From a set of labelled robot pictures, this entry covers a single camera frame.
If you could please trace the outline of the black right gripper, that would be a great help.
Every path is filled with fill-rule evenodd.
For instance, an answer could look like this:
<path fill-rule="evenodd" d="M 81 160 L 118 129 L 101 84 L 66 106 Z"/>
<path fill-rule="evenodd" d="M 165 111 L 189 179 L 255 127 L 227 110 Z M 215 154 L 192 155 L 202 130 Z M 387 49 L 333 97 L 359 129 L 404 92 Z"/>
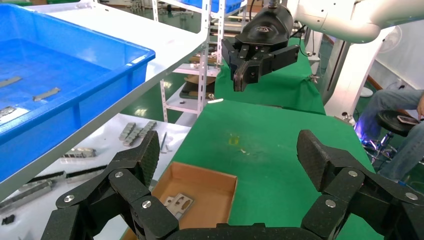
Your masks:
<path fill-rule="evenodd" d="M 230 69 L 235 92 L 243 92 L 247 84 L 256 84 L 262 76 L 297 62 L 300 46 L 288 46 L 293 26 L 293 16 L 285 6 L 266 6 L 235 36 L 235 44 L 221 40 L 221 54 Z M 265 47 L 247 62 L 248 45 Z"/>

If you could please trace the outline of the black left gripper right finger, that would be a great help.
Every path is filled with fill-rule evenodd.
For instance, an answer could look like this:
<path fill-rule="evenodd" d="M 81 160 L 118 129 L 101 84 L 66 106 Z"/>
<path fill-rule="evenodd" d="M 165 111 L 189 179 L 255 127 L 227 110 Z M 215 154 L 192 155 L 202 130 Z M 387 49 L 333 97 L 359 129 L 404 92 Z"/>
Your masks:
<path fill-rule="evenodd" d="M 334 240 L 350 215 L 362 218 L 386 240 L 424 237 L 424 197 L 366 169 L 348 151 L 322 144 L 308 129 L 299 132 L 297 158 L 320 193 L 301 227 Z"/>

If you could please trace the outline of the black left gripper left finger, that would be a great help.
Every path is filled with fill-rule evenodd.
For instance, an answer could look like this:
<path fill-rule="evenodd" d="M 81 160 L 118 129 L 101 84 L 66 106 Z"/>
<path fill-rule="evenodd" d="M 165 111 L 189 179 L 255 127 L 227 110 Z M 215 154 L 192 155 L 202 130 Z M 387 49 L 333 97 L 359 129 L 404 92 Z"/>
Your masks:
<path fill-rule="evenodd" d="M 169 238 L 179 230 L 178 220 L 149 190 L 159 154 L 154 130 L 140 145 L 118 152 L 103 172 L 56 200 L 42 239 L 92 240 L 116 216 L 140 240 Z"/>

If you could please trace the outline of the person's hand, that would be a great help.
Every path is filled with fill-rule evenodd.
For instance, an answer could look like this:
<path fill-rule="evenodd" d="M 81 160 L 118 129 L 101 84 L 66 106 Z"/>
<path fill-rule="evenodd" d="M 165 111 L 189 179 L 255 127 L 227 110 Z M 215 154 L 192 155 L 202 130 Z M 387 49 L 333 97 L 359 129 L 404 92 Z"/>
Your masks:
<path fill-rule="evenodd" d="M 424 94 L 422 94 L 422 96 L 419 99 L 416 111 L 417 111 L 418 120 L 421 121 L 424 118 Z"/>

